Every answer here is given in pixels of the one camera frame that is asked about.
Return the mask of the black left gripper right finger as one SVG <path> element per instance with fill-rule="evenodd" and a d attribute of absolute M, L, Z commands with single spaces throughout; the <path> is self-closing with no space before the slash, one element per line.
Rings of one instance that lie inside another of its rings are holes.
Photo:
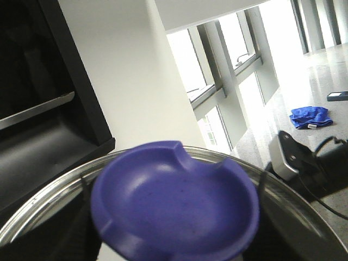
<path fill-rule="evenodd" d="M 265 209 L 265 185 L 268 174 L 260 176 L 257 193 L 260 206 L 258 231 L 248 249 L 243 253 L 243 260 L 302 260 L 295 250 L 275 228 Z"/>

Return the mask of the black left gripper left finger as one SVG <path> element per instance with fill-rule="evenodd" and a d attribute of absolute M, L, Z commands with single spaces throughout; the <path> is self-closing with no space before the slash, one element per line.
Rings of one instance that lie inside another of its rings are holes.
<path fill-rule="evenodd" d="M 1 260 L 96 260 L 101 248 L 90 214 L 91 185 L 51 218 L 1 247 Z"/>

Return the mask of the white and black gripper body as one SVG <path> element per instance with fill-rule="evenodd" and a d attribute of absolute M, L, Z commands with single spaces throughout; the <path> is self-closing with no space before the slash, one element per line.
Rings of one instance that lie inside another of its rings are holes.
<path fill-rule="evenodd" d="M 269 144 L 266 171 L 306 200 L 347 188 L 347 140 L 330 136 L 311 151 L 281 130 Z"/>

